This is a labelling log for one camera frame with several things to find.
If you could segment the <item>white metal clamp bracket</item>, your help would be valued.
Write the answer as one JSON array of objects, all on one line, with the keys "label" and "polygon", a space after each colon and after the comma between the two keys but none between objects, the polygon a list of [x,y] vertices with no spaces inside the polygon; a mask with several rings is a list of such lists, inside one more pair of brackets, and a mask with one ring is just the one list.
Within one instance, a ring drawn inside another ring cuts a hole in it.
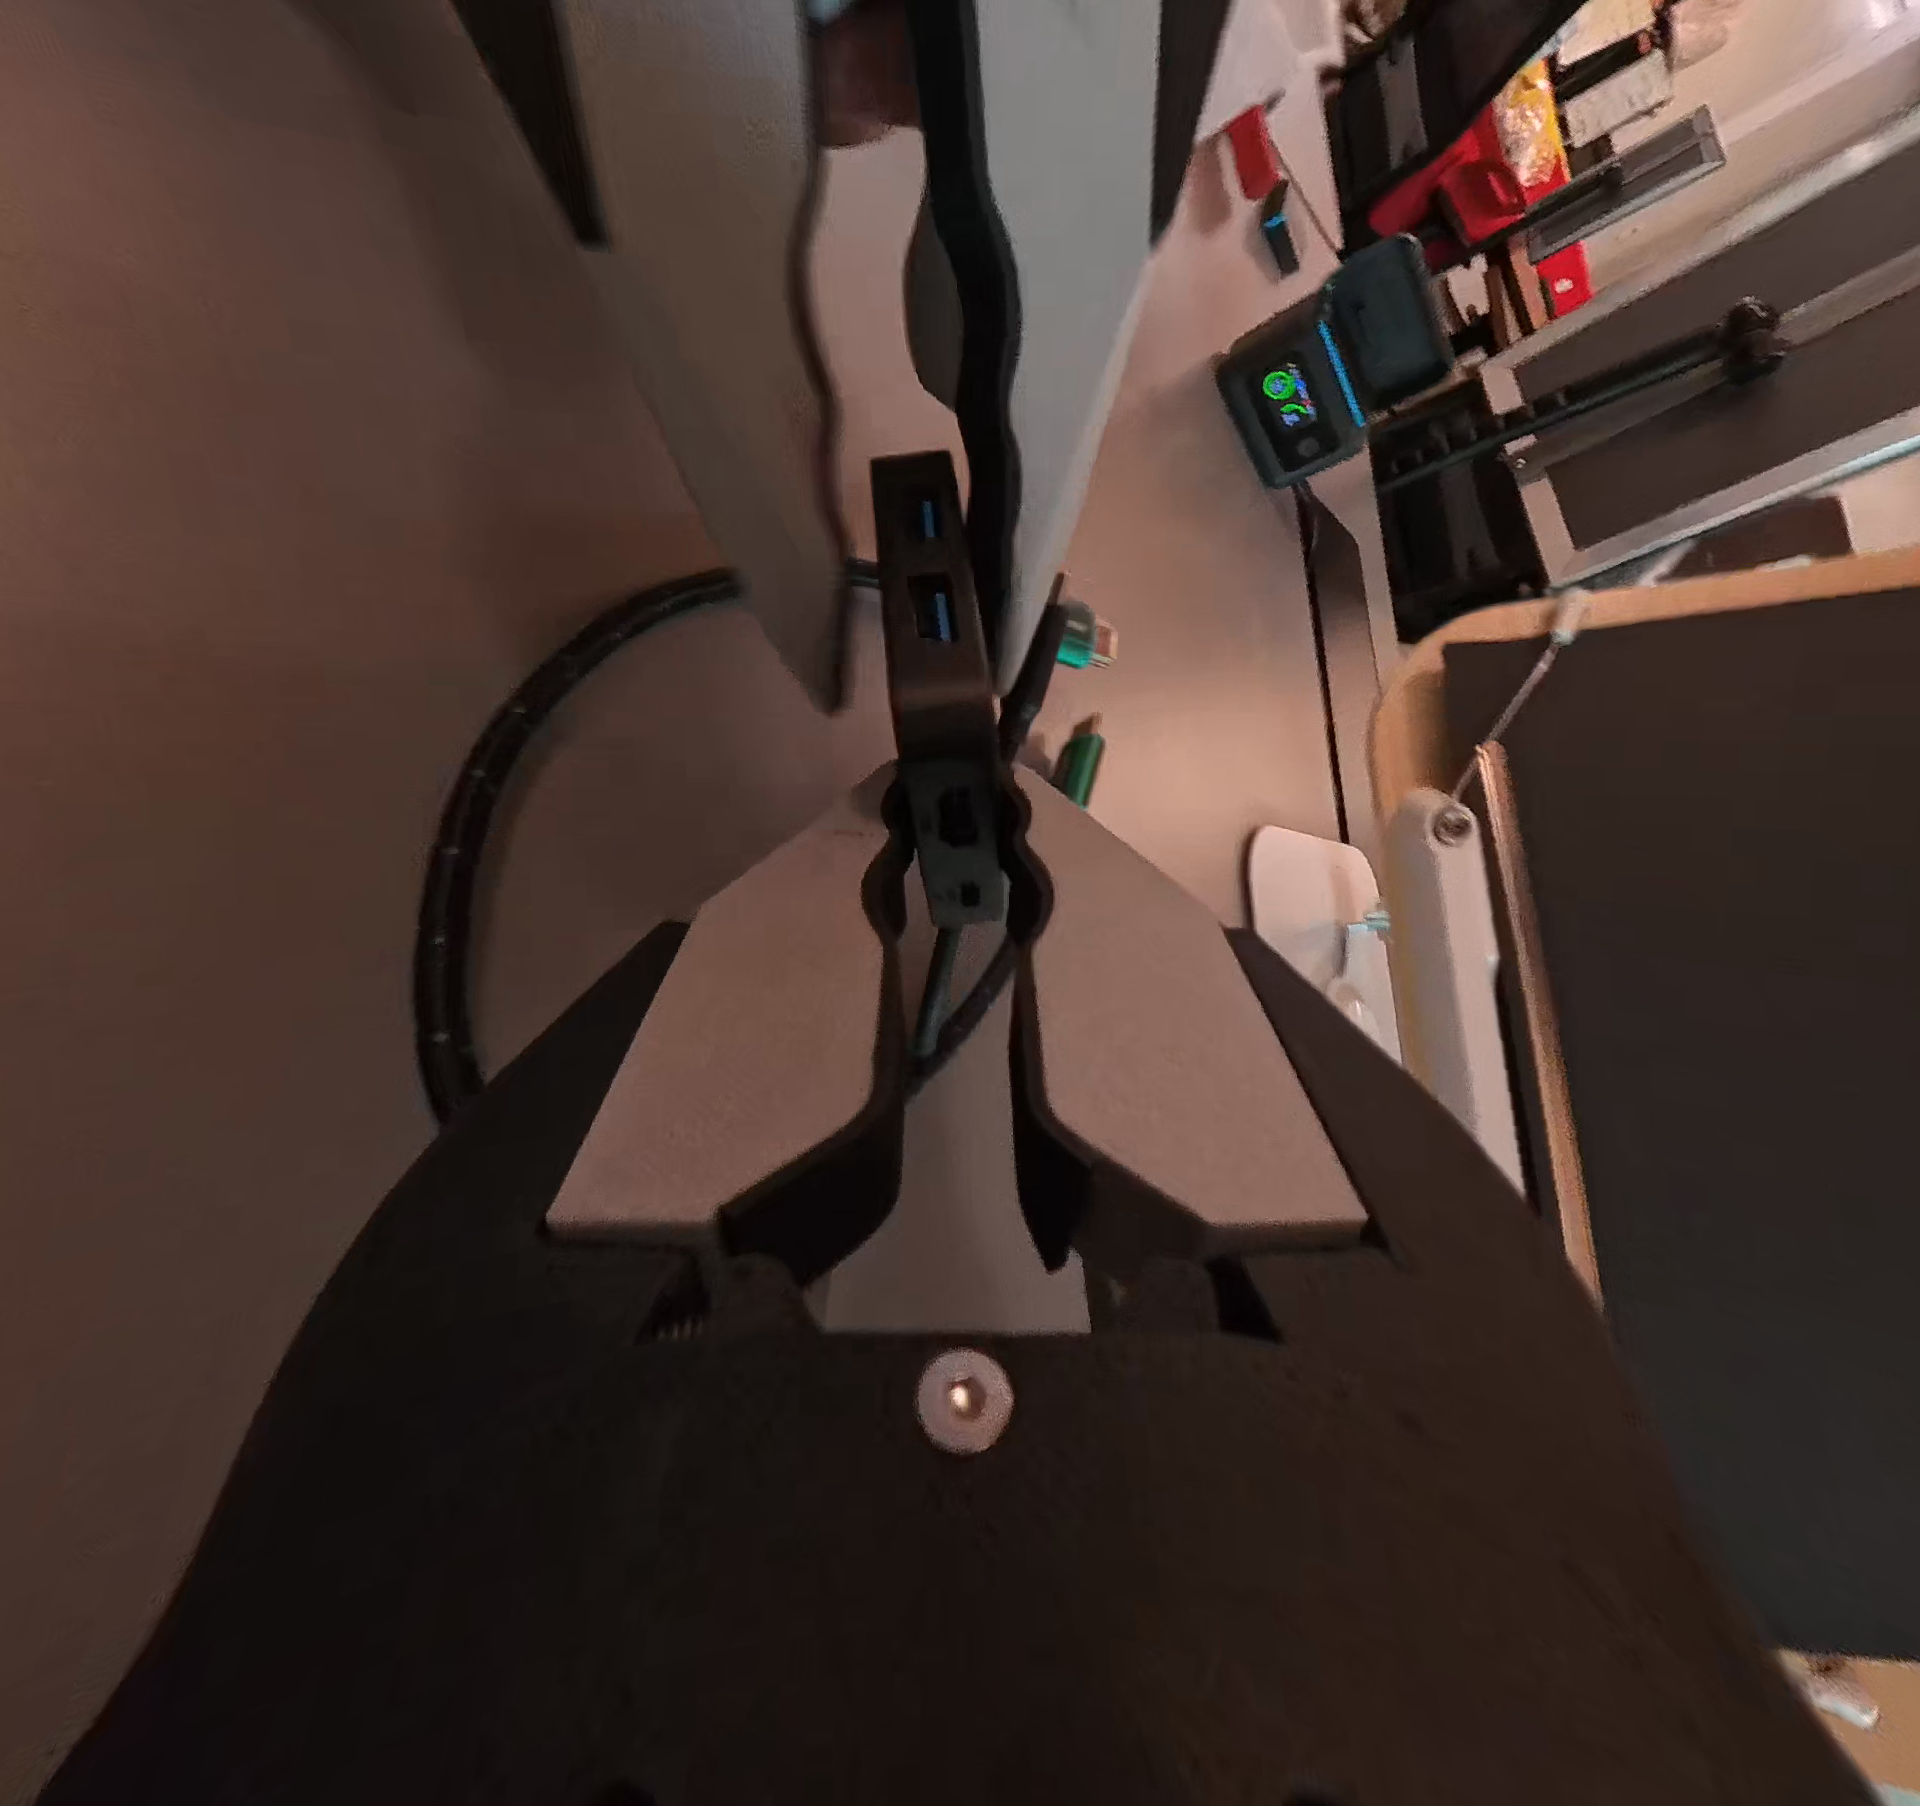
[{"label": "white metal clamp bracket", "polygon": [[1476,814],[1436,786],[1383,831],[1387,964],[1404,1063],[1459,1125],[1507,1104],[1496,926]]}]

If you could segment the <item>grey metal shelf frame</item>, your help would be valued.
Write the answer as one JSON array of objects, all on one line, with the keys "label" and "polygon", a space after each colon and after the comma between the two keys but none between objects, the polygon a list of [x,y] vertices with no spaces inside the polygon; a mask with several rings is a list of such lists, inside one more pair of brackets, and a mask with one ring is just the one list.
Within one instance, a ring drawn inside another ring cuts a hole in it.
[{"label": "grey metal shelf frame", "polygon": [[1551,337],[1490,360],[1490,412],[1623,379],[1742,306],[1772,311],[1754,368],[1681,374],[1512,444],[1524,531],[1549,591],[1915,455],[1915,117],[1777,184]]}]

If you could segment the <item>white rounded device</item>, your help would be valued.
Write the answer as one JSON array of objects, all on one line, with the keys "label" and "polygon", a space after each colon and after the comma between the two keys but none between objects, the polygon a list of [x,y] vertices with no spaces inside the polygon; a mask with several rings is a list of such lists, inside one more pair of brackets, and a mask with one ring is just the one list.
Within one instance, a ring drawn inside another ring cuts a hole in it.
[{"label": "white rounded device", "polygon": [[1249,920],[1333,1009],[1400,1059],[1387,912],[1365,854],[1289,828],[1259,828],[1245,848]]}]

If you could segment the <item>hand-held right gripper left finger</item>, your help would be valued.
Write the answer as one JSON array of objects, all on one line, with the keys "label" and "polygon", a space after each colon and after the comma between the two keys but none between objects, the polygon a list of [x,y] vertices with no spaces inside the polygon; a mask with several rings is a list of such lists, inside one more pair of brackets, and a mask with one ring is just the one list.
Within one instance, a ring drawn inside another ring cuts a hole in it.
[{"label": "hand-held right gripper left finger", "polygon": [[894,768],[697,907],[547,1207],[563,1241],[764,1255],[816,1284],[903,1176]]}]

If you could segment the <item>person's left hand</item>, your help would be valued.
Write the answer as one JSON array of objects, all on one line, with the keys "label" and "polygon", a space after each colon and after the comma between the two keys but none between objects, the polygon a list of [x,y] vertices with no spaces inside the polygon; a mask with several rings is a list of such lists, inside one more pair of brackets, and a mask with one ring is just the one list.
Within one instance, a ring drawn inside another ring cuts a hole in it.
[{"label": "person's left hand", "polygon": [[919,83],[901,8],[850,8],[809,36],[813,133],[850,148],[920,125]]}]

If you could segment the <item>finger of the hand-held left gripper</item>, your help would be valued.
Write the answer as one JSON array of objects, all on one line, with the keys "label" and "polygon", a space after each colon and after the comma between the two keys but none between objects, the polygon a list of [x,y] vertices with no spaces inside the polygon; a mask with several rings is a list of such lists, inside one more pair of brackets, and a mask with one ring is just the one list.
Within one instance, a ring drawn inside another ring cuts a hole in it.
[{"label": "finger of the hand-held left gripper", "polygon": [[805,0],[554,0],[603,213],[592,271],[707,538],[777,658],[844,703],[836,395]]},{"label": "finger of the hand-held left gripper", "polygon": [[1232,0],[909,0],[996,684],[1057,578]]}]

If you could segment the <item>black power station with display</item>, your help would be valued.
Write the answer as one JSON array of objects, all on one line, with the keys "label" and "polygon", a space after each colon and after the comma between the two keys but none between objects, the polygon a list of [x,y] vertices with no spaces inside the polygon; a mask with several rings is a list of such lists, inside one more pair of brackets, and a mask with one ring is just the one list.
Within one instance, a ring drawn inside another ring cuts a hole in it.
[{"label": "black power station with display", "polygon": [[1352,459],[1373,419],[1452,366],[1427,250],[1395,235],[1218,352],[1212,381],[1259,482],[1287,489]]}]

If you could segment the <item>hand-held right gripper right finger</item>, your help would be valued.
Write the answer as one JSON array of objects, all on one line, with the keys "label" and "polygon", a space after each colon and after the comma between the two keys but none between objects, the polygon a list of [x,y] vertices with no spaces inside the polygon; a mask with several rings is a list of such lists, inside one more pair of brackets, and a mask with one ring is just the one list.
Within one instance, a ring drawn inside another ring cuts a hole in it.
[{"label": "hand-held right gripper right finger", "polygon": [[1367,1209],[1223,924],[1054,789],[1019,789],[1008,1078],[1044,1267],[1355,1242]]}]

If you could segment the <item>black usb hub with cable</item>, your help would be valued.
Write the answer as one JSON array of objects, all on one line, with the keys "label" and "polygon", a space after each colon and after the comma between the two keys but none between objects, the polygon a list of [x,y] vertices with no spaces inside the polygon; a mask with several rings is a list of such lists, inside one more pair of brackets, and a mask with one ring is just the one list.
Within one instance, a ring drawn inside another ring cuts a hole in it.
[{"label": "black usb hub with cable", "polygon": [[1013,757],[1057,666],[1066,609],[1048,600],[999,699],[952,459],[880,455],[870,486],[897,786],[924,897],[941,930],[989,926],[1005,909]]}]

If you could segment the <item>red box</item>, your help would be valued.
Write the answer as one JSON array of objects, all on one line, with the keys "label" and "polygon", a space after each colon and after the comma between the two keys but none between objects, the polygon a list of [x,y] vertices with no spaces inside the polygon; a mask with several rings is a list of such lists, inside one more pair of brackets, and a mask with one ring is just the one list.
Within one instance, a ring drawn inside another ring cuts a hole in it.
[{"label": "red box", "polygon": [[1443,154],[1379,194],[1363,227],[1377,237],[1413,235],[1439,264],[1520,224],[1567,179],[1555,102],[1493,102]]}]

